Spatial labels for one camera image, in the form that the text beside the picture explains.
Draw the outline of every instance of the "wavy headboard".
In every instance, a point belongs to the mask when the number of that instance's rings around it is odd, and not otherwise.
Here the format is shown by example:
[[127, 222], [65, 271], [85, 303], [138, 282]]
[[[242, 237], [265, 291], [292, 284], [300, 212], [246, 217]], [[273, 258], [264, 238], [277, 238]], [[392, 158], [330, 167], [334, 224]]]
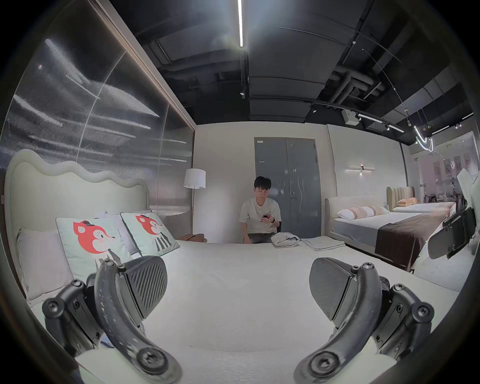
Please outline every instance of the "wavy headboard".
[[143, 180], [122, 180], [109, 171], [88, 172], [74, 161], [45, 162], [29, 149], [15, 154], [5, 175], [5, 224], [18, 276], [16, 236], [20, 228], [56, 229], [57, 217], [95, 217], [149, 207]]
[[396, 203], [402, 199], [415, 196], [413, 187], [387, 187], [387, 204], [390, 211], [396, 207]]
[[333, 228], [333, 220], [338, 219], [337, 212], [342, 209], [364, 205], [378, 205], [383, 207], [384, 204], [383, 199], [375, 195], [327, 197], [325, 199], [325, 235], [329, 236]]

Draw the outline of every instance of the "robotic claw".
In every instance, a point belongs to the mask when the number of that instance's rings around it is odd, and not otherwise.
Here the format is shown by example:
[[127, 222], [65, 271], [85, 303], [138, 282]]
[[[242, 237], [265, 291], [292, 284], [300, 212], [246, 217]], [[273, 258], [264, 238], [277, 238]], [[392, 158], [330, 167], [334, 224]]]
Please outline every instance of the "robotic claw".
[[333, 379], [372, 337], [377, 353], [400, 360], [430, 334], [433, 307], [401, 283], [390, 288], [372, 263], [349, 265], [319, 258], [310, 271], [310, 291], [335, 325], [330, 340], [296, 367], [297, 384]]

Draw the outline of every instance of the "dark pants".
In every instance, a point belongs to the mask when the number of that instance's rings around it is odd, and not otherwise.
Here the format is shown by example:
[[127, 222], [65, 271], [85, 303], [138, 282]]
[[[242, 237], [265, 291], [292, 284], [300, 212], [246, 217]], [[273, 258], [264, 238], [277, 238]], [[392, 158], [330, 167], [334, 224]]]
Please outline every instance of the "dark pants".
[[248, 237], [252, 244], [260, 244], [260, 243], [271, 243], [272, 236], [275, 235], [274, 232], [271, 233], [249, 233]]

